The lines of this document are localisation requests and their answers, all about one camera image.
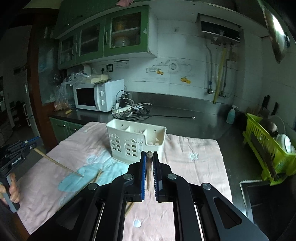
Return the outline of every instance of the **finger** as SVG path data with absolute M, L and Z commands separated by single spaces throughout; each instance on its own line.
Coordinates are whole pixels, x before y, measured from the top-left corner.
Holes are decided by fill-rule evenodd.
M 19 201 L 20 201 L 20 193 L 18 194 L 17 198 L 13 202 L 18 203 Z
M 10 188 L 9 188 L 9 193 L 10 193 L 10 194 L 13 194 L 13 193 L 16 192 L 16 190 L 17 190 L 17 185 L 16 185 L 15 182 L 12 182 L 12 183 L 11 183 L 11 186 L 10 186 Z
M 16 182 L 16 180 L 15 180 L 15 174 L 14 174 L 14 173 L 11 173 L 11 174 L 10 174 L 10 179 L 11 179 L 12 182 L 13 182 L 13 181 Z
M 0 193 L 6 193 L 6 188 L 0 184 Z
M 17 199 L 18 194 L 19 194 L 19 191 L 18 191 L 18 188 L 17 188 L 16 192 L 11 194 L 10 201 L 14 202 Z

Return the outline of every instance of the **plastic bag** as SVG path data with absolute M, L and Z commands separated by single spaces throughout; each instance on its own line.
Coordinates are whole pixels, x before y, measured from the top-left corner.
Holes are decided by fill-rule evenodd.
M 68 102 L 68 93 L 66 87 L 66 78 L 63 80 L 62 84 L 58 87 L 59 90 L 56 95 L 56 102 L 54 103 L 54 110 L 66 110 L 70 108 Z
M 90 83 L 90 80 L 92 78 L 93 77 L 91 75 L 86 75 L 86 74 L 83 74 L 81 72 L 79 72 L 77 74 L 72 73 L 71 76 L 70 76 L 70 81 L 72 82 L 70 84 L 70 86 L 76 86 L 76 85 L 79 85 L 79 84 Z

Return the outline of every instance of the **power strip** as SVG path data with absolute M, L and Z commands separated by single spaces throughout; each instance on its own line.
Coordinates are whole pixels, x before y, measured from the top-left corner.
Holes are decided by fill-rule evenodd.
M 131 106 L 130 105 L 127 105 L 125 107 L 119 107 L 118 109 L 112 109 L 112 113 L 113 114 L 118 114 L 120 112 L 123 112 L 123 111 L 127 111 L 128 109 L 130 109 Z

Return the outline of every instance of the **green kitchen cabinet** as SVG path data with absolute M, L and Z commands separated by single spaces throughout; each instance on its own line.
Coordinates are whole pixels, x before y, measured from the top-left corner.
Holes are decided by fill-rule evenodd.
M 105 17 L 95 19 L 77 29 L 76 63 L 102 58 Z
M 77 23 L 105 10 L 116 7 L 118 0 L 63 0 L 54 37 L 59 37 Z
M 81 127 L 83 127 L 83 125 L 66 121 L 66 128 L 67 128 L 67 131 L 68 131 L 68 136 L 71 136 L 72 134 L 74 134 Z
M 59 41 L 58 68 L 65 69 L 76 62 L 76 37 L 77 32 L 72 31 Z
M 69 136 L 83 127 L 83 125 L 81 124 L 72 123 L 69 121 L 59 120 L 52 117 L 50 117 L 49 119 L 58 143 L 67 139 Z
M 49 118 L 49 119 L 52 124 L 52 129 L 54 130 L 54 135 L 57 139 L 57 142 L 60 143 L 61 141 L 68 138 L 66 122 L 63 120 L 55 119 L 55 118 Z
M 148 5 L 94 19 L 60 38 L 58 67 L 67 69 L 116 55 L 128 58 L 123 54 L 157 56 L 157 26 Z
M 108 14 L 104 56 L 148 52 L 148 23 L 148 5 Z

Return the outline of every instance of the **wooden door frame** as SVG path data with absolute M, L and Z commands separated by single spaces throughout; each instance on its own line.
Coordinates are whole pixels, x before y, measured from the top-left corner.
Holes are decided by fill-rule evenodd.
M 54 103 L 42 105 L 41 101 L 38 74 L 39 46 L 37 31 L 42 27 L 55 25 L 58 13 L 59 10 L 57 9 L 47 9 L 46 13 L 37 13 L 34 15 L 27 55 L 27 77 L 31 107 L 37 128 L 47 151 L 50 151 L 57 145 L 54 131 L 47 116 L 47 112 L 54 111 Z

